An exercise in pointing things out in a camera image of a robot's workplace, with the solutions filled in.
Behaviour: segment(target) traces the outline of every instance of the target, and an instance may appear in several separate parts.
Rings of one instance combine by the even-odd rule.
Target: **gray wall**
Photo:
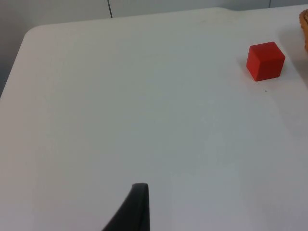
[[[270,0],[110,0],[114,17],[208,7],[249,10],[269,7]]]
[[[107,0],[0,0],[0,95],[29,29],[108,17]]]

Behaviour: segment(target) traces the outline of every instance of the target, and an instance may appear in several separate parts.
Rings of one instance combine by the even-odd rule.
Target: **red block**
[[[275,42],[251,46],[247,68],[255,81],[280,76],[285,56]]]

